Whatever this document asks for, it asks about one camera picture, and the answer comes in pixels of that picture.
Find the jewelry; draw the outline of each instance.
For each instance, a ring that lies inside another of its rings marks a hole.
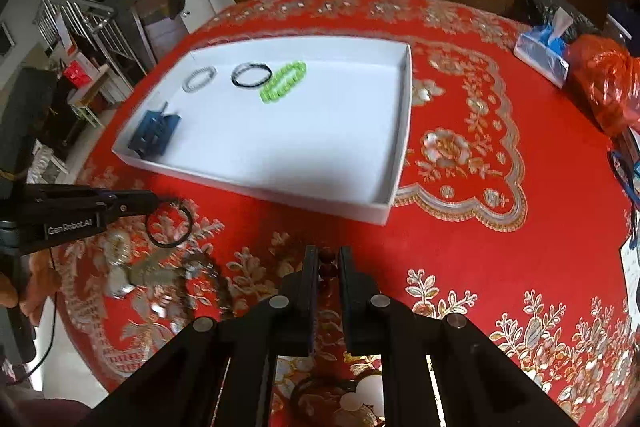
[[[241,74],[246,73],[247,71],[250,71],[250,70],[264,70],[267,72],[267,74],[262,80],[258,81],[256,84],[240,84],[240,82],[238,82],[238,77]],[[260,87],[262,84],[266,84],[267,82],[269,82],[269,80],[271,80],[272,75],[273,75],[273,72],[271,71],[271,68],[268,67],[266,64],[246,62],[244,64],[240,64],[235,70],[233,70],[233,72],[231,73],[231,83],[236,87],[244,87],[245,89],[255,89],[256,87]]]
[[[207,78],[201,81],[201,83],[196,84],[195,86],[191,86],[191,81],[202,73],[208,73]],[[182,89],[184,90],[184,92],[196,92],[197,90],[202,89],[204,86],[209,84],[213,80],[213,77],[216,76],[216,73],[216,68],[214,68],[213,66],[195,70],[182,83]]]
[[[260,90],[260,98],[264,103],[276,102],[285,96],[291,88],[305,78],[305,76],[306,64],[304,62],[296,61],[286,64],[273,73],[271,80]]]

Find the black bracelet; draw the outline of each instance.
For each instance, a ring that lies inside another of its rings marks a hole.
[[[240,84],[240,82],[238,82],[238,77],[249,70],[264,70],[267,72],[267,75],[257,84]],[[244,89],[255,89],[256,87],[263,86],[264,84],[269,82],[271,80],[272,74],[273,72],[271,71],[271,68],[266,64],[246,62],[244,64],[240,64],[235,70],[233,70],[233,73],[231,73],[231,83],[236,87],[244,87]]]
[[[180,210],[180,212],[187,217],[188,224],[187,224],[187,231],[184,234],[182,234],[182,237],[176,239],[171,243],[160,243],[160,241],[158,241],[151,234],[151,231],[149,230],[149,218],[151,217],[152,214],[147,214],[147,216],[145,217],[146,235],[148,235],[149,241],[151,241],[158,248],[175,248],[178,245],[181,245],[182,243],[184,243],[191,235],[191,232],[193,232],[193,216],[191,215],[189,209],[182,202],[176,201],[174,202],[174,204],[175,206],[177,206],[178,210]]]

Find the white tray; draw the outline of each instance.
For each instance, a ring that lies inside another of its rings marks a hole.
[[[231,83],[243,62],[276,71],[295,60],[306,63],[306,77],[277,102]],[[215,78],[184,92],[184,79],[206,66]],[[148,171],[383,225],[404,163],[411,86],[411,51],[401,42],[318,36],[211,46],[185,55],[158,82],[113,152]],[[164,155],[142,160],[129,141],[146,111],[165,102],[164,113],[182,120]]]

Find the beaded bracelet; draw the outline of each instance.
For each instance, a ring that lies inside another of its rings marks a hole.
[[[306,64],[301,61],[286,64],[271,75],[271,80],[260,90],[260,98],[264,103],[277,102],[285,96],[306,75]]]
[[[202,73],[209,74],[207,75],[207,78],[201,81],[201,83],[196,84],[195,86],[191,86],[191,81]],[[182,83],[182,89],[184,90],[184,92],[196,92],[209,84],[213,80],[213,77],[216,76],[216,73],[216,68],[212,66],[210,66],[209,68],[201,68],[199,70],[195,70],[184,80],[184,82]]]

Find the green bracelet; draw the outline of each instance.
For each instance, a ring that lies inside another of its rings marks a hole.
[[[296,61],[286,64],[273,73],[271,80],[262,86],[260,98],[264,103],[277,102],[285,96],[292,87],[299,83],[300,80],[305,78],[305,75],[306,64],[304,62]]]

